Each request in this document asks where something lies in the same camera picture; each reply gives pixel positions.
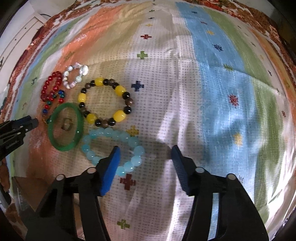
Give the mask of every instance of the yellow bead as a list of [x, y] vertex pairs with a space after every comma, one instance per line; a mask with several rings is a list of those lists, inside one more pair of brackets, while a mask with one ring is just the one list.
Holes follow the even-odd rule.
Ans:
[[121, 86], [121, 85], [116, 86], [116, 88], [115, 88], [115, 93], [116, 93], [118, 96], [121, 97], [122, 94], [123, 94], [124, 92], [126, 92], [126, 89], [125, 89], [123, 86]]
[[113, 119], [116, 121], [116, 122], [121, 122], [125, 119], [126, 117], [126, 114], [123, 112], [123, 110], [118, 110], [114, 113], [113, 115]]
[[93, 114], [93, 113], [89, 113], [86, 116], [86, 119], [87, 119], [88, 123], [94, 124], [94, 121], [97, 119], [97, 116], [95, 114]]
[[104, 78], [99, 77], [94, 80], [94, 83], [96, 84], [96, 86], [103, 86], [103, 81], [104, 81]]
[[80, 103], [80, 102], [84, 102], [85, 103], [85, 101], [86, 101], [86, 94], [84, 94], [84, 93], [80, 93], [79, 95], [78, 95], [78, 102]]

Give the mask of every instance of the green bangle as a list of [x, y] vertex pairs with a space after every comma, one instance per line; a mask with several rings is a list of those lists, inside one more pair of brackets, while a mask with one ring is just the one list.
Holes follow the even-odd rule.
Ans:
[[[65, 108], [72, 108], [75, 111], [77, 116], [77, 129], [76, 129], [76, 133], [73, 140], [68, 145], [63, 146], [57, 143], [57, 141], [55, 140], [54, 134], [53, 134], [53, 127], [54, 127], [54, 121], [56, 120], [58, 114]], [[83, 117], [78, 107], [72, 103], [63, 103], [59, 105], [54, 110], [53, 114], [50, 116], [47, 130], [48, 130], [48, 137], [49, 137], [50, 143], [54, 148], [56, 148], [59, 151], [69, 151], [73, 149], [78, 144], [78, 142], [80, 141], [83, 135]]]

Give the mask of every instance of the yellow and black beaded bracelet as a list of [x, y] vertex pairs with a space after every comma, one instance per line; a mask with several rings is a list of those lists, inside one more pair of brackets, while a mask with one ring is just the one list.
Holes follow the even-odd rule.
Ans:
[[[97, 115], [95, 115], [94, 113], [90, 113], [85, 107], [87, 90], [94, 86], [103, 85], [111, 86], [115, 90], [115, 93], [125, 100], [126, 104], [123, 110], [116, 111], [113, 117], [108, 120], [102, 120], [101, 118], [98, 118]], [[123, 121], [126, 115], [129, 115], [131, 113], [131, 105], [133, 104], [133, 99], [130, 97], [130, 93], [127, 92], [123, 86], [115, 82], [114, 79], [105, 79], [103, 77], [99, 77], [95, 80], [92, 80], [90, 83], [85, 84], [85, 87], [81, 89], [81, 93], [78, 96], [78, 102], [80, 111], [87, 119], [88, 123], [95, 124], [97, 127], [107, 128], [108, 126], [114, 126], [116, 122]]]

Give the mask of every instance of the blue gripper pad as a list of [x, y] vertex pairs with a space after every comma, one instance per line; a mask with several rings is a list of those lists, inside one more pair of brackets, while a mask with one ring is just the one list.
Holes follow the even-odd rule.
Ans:
[[119, 165], [119, 162], [120, 162], [120, 148], [118, 146], [115, 146], [110, 156], [101, 159], [97, 164], [96, 169], [100, 173], [100, 177], [102, 181], [101, 188], [100, 188], [101, 196], [104, 196], [107, 192], [109, 192], [117, 167]]
[[196, 165], [194, 161], [189, 158], [182, 156], [182, 153], [177, 145], [172, 147], [171, 157], [176, 169], [179, 182], [181, 184], [182, 190], [186, 192], [187, 195], [190, 194], [190, 188], [188, 186], [189, 176], [195, 172]]

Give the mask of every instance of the blue glass bead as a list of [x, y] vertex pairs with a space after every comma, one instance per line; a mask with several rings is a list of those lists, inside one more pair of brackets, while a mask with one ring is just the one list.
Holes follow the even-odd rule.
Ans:
[[94, 166], [96, 166], [96, 165], [99, 163], [99, 161], [100, 161], [101, 159], [103, 159], [103, 157], [95, 156], [95, 157], [92, 159], [91, 163], [92, 163]]
[[120, 177], [124, 177], [126, 175], [126, 171], [124, 170], [124, 167], [122, 166], [117, 167], [116, 175]]
[[112, 132], [112, 139], [115, 140], [115, 141], [118, 141], [119, 140], [119, 136], [120, 136], [121, 132], [119, 130], [115, 130]]
[[103, 137], [103, 136], [104, 136], [104, 128], [99, 127], [99, 128], [96, 130], [96, 135], [97, 135], [97, 137]]
[[91, 142], [91, 137], [89, 135], [84, 136], [83, 137], [83, 142], [86, 143], [86, 144], [90, 143]]
[[133, 150], [135, 156], [142, 156], [145, 153], [145, 149], [142, 146], [136, 146]]
[[81, 149], [84, 153], [87, 153], [91, 148], [88, 144], [84, 144], [82, 145]]
[[111, 127], [108, 127], [104, 130], [104, 136], [105, 137], [111, 137], [112, 136], [112, 133], [113, 133], [113, 129]]
[[123, 131], [121, 132], [119, 138], [122, 142], [128, 142], [128, 139], [130, 138], [131, 136], [126, 132], [126, 131]]
[[96, 130], [95, 129], [92, 129], [89, 131], [89, 136], [92, 138], [92, 139], [96, 139]]
[[130, 137], [128, 139], [128, 145], [130, 147], [136, 147], [137, 145], [139, 145], [139, 138], [138, 137]]
[[94, 157], [96, 156], [96, 154], [94, 153], [94, 151], [90, 150], [86, 153], [86, 157], [88, 160], [92, 160]]
[[139, 165], [142, 164], [142, 159], [140, 156], [133, 156], [131, 158], [131, 163], [135, 166], [135, 167], [138, 167]]
[[130, 161], [127, 161], [123, 167], [126, 172], [132, 172], [135, 169], [134, 165]]

